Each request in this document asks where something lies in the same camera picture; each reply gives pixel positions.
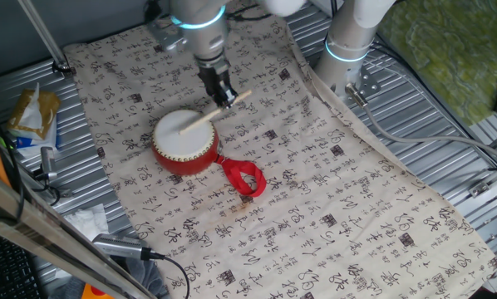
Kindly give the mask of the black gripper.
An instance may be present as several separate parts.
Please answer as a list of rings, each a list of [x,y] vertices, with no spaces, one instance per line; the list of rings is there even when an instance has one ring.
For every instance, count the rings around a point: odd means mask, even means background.
[[[238,93],[230,85],[228,62],[198,61],[198,67],[198,77],[214,103],[221,108],[230,108]]]

